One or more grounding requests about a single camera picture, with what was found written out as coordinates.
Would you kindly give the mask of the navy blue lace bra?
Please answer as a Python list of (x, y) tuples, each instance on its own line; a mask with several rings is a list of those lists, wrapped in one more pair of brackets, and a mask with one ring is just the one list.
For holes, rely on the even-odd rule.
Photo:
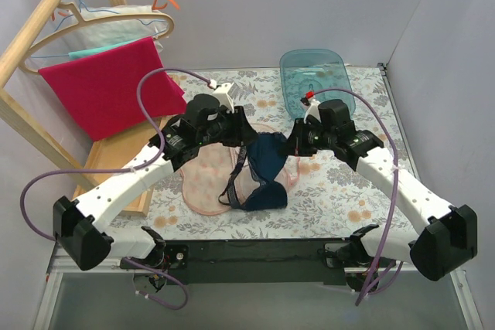
[[(276, 177), (287, 160), (286, 156), (278, 153), (286, 140), (286, 136), (280, 132), (261, 132), (255, 142), (241, 147), (237, 163), (230, 173), (224, 191), (218, 196), (218, 202), (223, 206), (245, 212), (284, 209), (288, 204), (287, 191)], [(235, 181), (245, 164), (248, 164), (251, 179), (258, 186), (244, 202), (241, 202)]]

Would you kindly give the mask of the peach floral mesh laundry bag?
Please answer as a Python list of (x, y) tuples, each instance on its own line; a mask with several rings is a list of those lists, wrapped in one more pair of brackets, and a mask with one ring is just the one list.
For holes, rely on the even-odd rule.
[[(253, 123), (253, 129), (261, 132), (275, 133), (274, 128)], [(181, 169), (183, 177), (183, 198), (191, 210), (206, 216), (214, 216), (234, 210), (218, 202), (218, 196), (224, 191), (230, 173), (234, 170), (241, 148), (228, 148), (221, 144), (207, 145), (200, 149), (193, 160), (187, 162)], [(279, 172), (276, 180), (288, 192), (300, 178), (300, 160), (287, 157), (284, 168)], [(258, 184), (251, 179), (248, 164), (242, 168), (235, 181), (237, 194), (244, 202)]]

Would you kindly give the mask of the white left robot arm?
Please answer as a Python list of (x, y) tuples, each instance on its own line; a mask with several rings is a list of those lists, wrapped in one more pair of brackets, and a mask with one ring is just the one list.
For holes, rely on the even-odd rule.
[(135, 258), (146, 267), (164, 260), (165, 241), (153, 229), (113, 228), (114, 218), (144, 191), (173, 175), (206, 145), (237, 148), (258, 137), (242, 106), (221, 95), (198, 94), (186, 112), (168, 120), (121, 171), (74, 200), (63, 196), (53, 206), (53, 234), (81, 270), (108, 257)]

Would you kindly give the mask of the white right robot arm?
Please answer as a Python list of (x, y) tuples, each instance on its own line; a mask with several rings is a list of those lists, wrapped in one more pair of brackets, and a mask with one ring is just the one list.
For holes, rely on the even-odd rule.
[(295, 119), (282, 154), (311, 157), (329, 150), (382, 191), (406, 216), (413, 233), (389, 233), (371, 224), (351, 234), (334, 257), (367, 266), (377, 256), (413, 264), (430, 281), (438, 281), (478, 253), (477, 215), (468, 205), (455, 207), (435, 195), (411, 173), (399, 168), (383, 141), (358, 130), (339, 99), (319, 102), (304, 97), (304, 117)]

